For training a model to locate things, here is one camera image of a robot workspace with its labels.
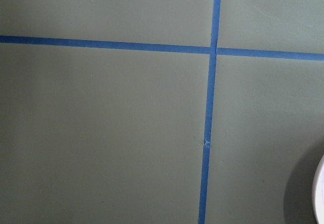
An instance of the gray surface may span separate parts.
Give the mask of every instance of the gray surface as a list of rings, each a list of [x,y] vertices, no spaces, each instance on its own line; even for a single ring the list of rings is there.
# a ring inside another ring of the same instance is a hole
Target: gray surface
[[[316,224],[324,63],[218,56],[206,224]]]
[[[208,55],[0,53],[0,223],[197,222]]]
[[[0,0],[0,33],[210,45],[213,0]]]
[[[222,0],[219,47],[323,53],[324,0]]]

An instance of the blue tape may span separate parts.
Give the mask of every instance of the blue tape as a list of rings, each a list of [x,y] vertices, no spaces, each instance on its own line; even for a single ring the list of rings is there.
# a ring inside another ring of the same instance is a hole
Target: blue tape
[[[209,59],[208,71],[208,85],[207,85],[207,101],[206,101],[206,117],[205,117],[205,145],[202,155],[202,168],[201,168],[201,182],[200,182],[200,201],[199,201],[199,216],[198,223],[205,223],[206,215],[206,200],[207,200],[207,187],[208,187],[208,170],[209,170],[209,155],[210,155],[210,142],[213,120],[213,106],[214,106],[214,89],[216,78],[216,47],[219,31],[219,18],[220,18],[221,0],[214,0],[213,8],[213,23],[212,23],[212,38]]]
[[[59,39],[59,38],[32,38],[28,36],[8,36],[8,35],[0,35],[0,43],[52,45],[52,46],[85,47],[85,48],[126,49],[126,50],[158,51],[158,52],[173,52],[173,53],[197,53],[197,54],[210,53],[210,48],[208,47],[147,44],[147,43],[122,43],[122,42],[74,40],[74,39]]]
[[[238,48],[217,48],[217,55],[260,57],[260,58],[303,59],[303,60],[318,60],[318,61],[324,60],[324,54],[320,54],[320,53],[280,52],[280,51],[250,50],[250,49],[238,49]]]

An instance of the white bowl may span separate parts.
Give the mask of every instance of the white bowl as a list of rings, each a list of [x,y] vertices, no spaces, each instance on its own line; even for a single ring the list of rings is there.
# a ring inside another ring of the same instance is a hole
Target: white bowl
[[[319,162],[313,182],[313,207],[318,224],[324,224],[324,156]]]

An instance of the curved white edge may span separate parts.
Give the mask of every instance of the curved white edge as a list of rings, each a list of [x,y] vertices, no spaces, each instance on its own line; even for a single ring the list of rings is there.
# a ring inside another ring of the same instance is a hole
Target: curved white edge
[[[312,199],[317,223],[324,224],[324,156],[315,173]]]

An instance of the white round object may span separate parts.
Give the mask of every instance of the white round object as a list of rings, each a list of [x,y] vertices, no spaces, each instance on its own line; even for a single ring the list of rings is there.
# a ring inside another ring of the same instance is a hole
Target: white round object
[[[313,183],[313,207],[318,224],[324,224],[324,156],[319,162]]]

